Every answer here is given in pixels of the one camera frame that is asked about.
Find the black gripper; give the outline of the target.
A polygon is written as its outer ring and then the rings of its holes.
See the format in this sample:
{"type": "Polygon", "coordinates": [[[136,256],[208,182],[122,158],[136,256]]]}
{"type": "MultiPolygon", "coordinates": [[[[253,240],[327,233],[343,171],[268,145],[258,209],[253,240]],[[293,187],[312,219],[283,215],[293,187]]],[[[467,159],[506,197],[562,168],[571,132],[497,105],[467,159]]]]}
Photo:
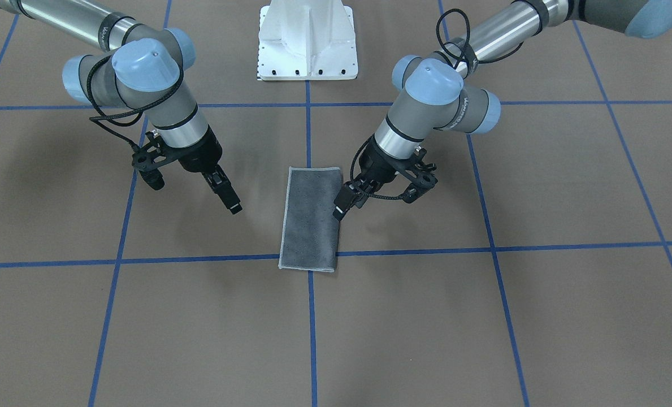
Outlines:
{"type": "Polygon", "coordinates": [[[223,149],[216,134],[211,127],[192,146],[175,149],[180,155],[178,162],[187,172],[202,173],[212,192],[219,196],[231,214],[242,211],[241,200],[238,197],[232,183],[224,170],[220,168],[219,161],[223,155],[223,149]]]}
{"type": "Polygon", "coordinates": [[[344,183],[336,196],[333,211],[336,220],[342,221],[352,207],[361,209],[365,205],[369,184],[386,184],[395,180],[398,175],[397,168],[393,166],[395,161],[382,151],[375,142],[375,136],[370,136],[358,154],[358,180],[344,183]]]}

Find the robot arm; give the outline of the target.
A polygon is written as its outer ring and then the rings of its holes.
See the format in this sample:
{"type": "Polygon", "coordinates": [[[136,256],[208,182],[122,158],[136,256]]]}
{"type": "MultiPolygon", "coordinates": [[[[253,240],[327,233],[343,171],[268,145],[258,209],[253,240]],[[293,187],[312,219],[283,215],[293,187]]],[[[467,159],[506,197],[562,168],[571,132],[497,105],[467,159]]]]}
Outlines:
{"type": "Polygon", "coordinates": [[[481,64],[514,54],[532,36],[564,21],[586,21],[633,38],[656,38],[672,28],[672,1],[514,1],[473,27],[465,19],[464,36],[444,41],[426,58],[408,55],[397,62],[392,82],[398,97],[387,116],[352,160],[361,170],[341,180],[338,169],[293,169],[285,209],[342,220],[349,209],[398,175],[409,185],[397,200],[411,203],[437,183],[432,164],[424,164],[423,141],[433,131],[489,132],[498,123],[501,104],[493,93],[465,85],[481,64]]]}
{"type": "Polygon", "coordinates": [[[184,72],[196,61],[193,41],[176,28],[155,30],[132,16],[93,1],[0,1],[0,10],[41,21],[101,49],[63,67],[67,93],[96,111],[90,120],[110,134],[147,118],[153,130],[140,146],[126,137],[132,167],[152,189],[164,180],[160,168],[180,162],[199,173],[232,214],[242,210],[219,165],[222,147],[200,113],[184,72]]]}

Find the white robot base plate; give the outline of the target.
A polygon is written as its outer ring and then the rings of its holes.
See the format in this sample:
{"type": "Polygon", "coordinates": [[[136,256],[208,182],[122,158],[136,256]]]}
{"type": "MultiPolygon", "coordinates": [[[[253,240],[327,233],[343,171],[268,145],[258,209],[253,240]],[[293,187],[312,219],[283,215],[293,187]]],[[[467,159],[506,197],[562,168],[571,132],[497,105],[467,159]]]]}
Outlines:
{"type": "Polygon", "coordinates": [[[259,12],[261,81],[356,79],[354,12],[341,1],[272,1],[259,12]]]}

